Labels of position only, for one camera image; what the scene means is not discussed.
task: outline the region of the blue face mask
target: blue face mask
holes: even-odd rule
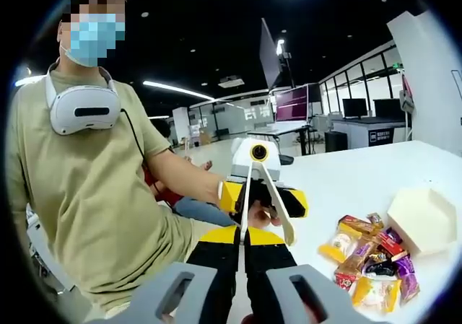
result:
[[[116,48],[116,40],[125,40],[125,22],[116,22],[116,14],[80,14],[71,22],[71,47],[66,56],[81,66],[98,66]]]

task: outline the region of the sign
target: sign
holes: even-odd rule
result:
[[[369,146],[379,146],[393,143],[395,128],[384,128],[369,131]]]

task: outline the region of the desk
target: desk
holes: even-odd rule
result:
[[[305,140],[305,131],[308,131],[308,154],[311,154],[311,138],[310,132],[315,131],[311,126],[278,126],[276,128],[266,127],[261,128],[256,131],[248,131],[247,135],[260,135],[260,136],[271,136],[276,139],[278,136],[288,134],[288,133],[299,133],[300,134],[300,147],[302,148],[302,156],[306,156],[306,140]]]
[[[415,323],[431,307],[458,265],[462,245],[462,158],[420,141],[353,149],[311,157],[296,157],[281,168],[280,180],[305,192],[308,217],[291,219],[297,243],[290,247],[298,264],[310,264],[332,279],[336,264],[318,254],[318,246],[332,238],[345,214],[366,219],[386,211],[401,188],[431,187],[458,209],[458,245],[438,255],[413,259],[421,292],[403,307],[380,315],[360,310],[373,320]],[[284,236],[279,227],[269,228]]]
[[[392,118],[366,117],[333,120],[334,131],[346,133],[348,149],[404,141],[406,123]]]

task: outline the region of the ceiling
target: ceiling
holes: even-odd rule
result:
[[[304,84],[391,40],[386,22],[405,9],[417,10],[416,0],[130,0],[126,40],[103,65],[118,81],[133,82],[148,115],[171,115],[203,100],[146,87],[144,80],[212,97],[267,88],[258,57],[262,17],[275,41],[285,39],[295,83]],[[52,27],[27,62],[42,74],[57,55]],[[245,84],[217,85],[230,75]],[[286,73],[281,85],[287,84]]]

